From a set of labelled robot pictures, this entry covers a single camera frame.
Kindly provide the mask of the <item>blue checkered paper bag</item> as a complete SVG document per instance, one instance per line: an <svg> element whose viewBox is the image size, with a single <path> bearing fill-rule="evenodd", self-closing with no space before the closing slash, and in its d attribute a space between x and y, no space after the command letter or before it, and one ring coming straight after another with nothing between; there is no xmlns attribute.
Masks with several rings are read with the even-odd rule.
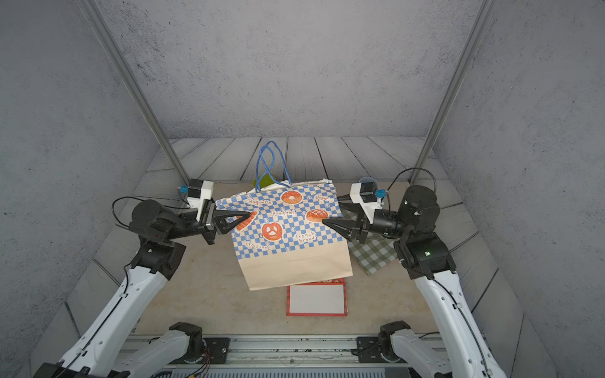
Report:
<svg viewBox="0 0 605 378"><path fill-rule="evenodd" d="M348 243L325 225L341 216L332 181L278 181L271 173L285 157L276 143L265 144L256 163L256 179L264 174L275 183L261 190L222 198L218 209L250 212L231 232L233 247L252 291L351 277Z"/></svg>

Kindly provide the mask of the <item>red and white paper bag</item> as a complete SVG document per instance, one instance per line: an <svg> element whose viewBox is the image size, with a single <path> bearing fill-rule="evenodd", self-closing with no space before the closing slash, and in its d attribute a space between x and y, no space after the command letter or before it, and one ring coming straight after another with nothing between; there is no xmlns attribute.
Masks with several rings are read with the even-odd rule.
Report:
<svg viewBox="0 0 605 378"><path fill-rule="evenodd" d="M286 315L290 317L346 317L344 278L288 287Z"/></svg>

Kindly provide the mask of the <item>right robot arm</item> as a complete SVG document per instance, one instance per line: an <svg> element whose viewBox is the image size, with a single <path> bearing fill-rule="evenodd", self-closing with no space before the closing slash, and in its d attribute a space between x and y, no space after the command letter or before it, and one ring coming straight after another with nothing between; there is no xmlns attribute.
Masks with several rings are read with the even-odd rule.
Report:
<svg viewBox="0 0 605 378"><path fill-rule="evenodd" d="M383 198L375 182L352 184L338 203L356 219L328 218L323 224L350 242L364 243L368 234L392 239L397 259L431 310L447 355L439 356L408 323L395 321L381 326L375 344L357 351L360 362L405 362L420 377L503 377L467 304L452 254L435 232L441 213L436 189L411 185L396 211L384 209Z"/></svg>

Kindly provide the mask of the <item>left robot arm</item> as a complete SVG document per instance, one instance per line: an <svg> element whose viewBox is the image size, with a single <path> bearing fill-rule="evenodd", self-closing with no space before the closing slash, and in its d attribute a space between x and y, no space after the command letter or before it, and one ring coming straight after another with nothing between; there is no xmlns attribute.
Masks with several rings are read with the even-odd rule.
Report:
<svg viewBox="0 0 605 378"><path fill-rule="evenodd" d="M177 322L157 340L119 359L123 344L152 299L173 278L185 245L180 238L201 235L209 245L217 233L227 234L251 213L220 210L214 200L198 209L176 214L155 200L143 200L132 211L127 229L140 240L140 249L124 266L124 280L82 337L58 362L44 363L37 377L151 377L171 362L210 363L203 329Z"/></svg>

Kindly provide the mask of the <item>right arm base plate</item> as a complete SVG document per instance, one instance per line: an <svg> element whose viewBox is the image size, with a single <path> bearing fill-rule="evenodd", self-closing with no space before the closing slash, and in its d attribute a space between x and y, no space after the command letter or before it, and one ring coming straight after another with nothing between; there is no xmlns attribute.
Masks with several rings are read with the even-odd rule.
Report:
<svg viewBox="0 0 605 378"><path fill-rule="evenodd" d="M377 336L359 336L356 338L356 348L351 353L358 358L359 363L381 363L381 344Z"/></svg>

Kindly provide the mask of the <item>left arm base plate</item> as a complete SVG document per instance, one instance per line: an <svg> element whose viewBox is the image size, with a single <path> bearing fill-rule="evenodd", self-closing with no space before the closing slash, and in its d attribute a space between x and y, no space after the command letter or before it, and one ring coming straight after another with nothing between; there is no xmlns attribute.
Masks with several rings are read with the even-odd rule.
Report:
<svg viewBox="0 0 605 378"><path fill-rule="evenodd" d="M203 346L208 355L208 362L211 365L225 365L229 352L231 339L228 337L205 337Z"/></svg>

